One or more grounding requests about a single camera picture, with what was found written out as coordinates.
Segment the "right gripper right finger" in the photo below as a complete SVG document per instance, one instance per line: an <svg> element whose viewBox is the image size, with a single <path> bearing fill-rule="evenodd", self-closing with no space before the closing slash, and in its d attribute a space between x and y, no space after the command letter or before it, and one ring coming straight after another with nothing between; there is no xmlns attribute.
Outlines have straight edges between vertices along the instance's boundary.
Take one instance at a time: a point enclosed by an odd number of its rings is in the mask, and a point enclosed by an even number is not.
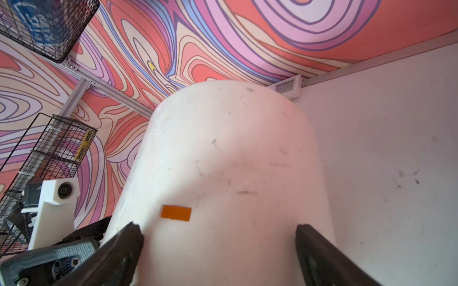
<svg viewBox="0 0 458 286"><path fill-rule="evenodd" d="M378 286L346 255L309 224L298 225L295 247L308 286Z"/></svg>

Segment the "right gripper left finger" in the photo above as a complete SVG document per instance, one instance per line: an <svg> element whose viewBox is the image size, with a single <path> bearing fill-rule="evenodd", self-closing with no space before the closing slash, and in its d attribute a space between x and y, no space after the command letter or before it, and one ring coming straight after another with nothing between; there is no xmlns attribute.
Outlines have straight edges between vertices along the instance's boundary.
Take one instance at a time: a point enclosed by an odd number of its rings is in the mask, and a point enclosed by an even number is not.
<svg viewBox="0 0 458 286"><path fill-rule="evenodd" d="M144 244L140 226L130 222L57 286L129 286Z"/></svg>

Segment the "white round drawer cabinet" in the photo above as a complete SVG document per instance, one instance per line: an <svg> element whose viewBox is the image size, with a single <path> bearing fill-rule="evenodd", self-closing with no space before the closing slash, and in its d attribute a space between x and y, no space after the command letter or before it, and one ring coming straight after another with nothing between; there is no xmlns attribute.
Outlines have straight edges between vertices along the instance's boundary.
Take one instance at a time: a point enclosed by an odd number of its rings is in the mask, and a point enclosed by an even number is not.
<svg viewBox="0 0 458 286"><path fill-rule="evenodd" d="M302 286L300 224L335 232L314 129L254 83L209 81L161 102L112 214L144 245L135 286Z"/></svg>

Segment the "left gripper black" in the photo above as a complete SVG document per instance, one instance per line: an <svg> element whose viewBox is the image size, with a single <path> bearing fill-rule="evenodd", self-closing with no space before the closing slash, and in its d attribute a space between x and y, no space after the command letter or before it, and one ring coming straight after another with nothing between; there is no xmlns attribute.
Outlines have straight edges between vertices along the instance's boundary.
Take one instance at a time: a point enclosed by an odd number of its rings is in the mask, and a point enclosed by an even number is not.
<svg viewBox="0 0 458 286"><path fill-rule="evenodd" d="M111 216L78 229L51 247L25 251L1 263L2 286L52 286L100 247Z"/></svg>

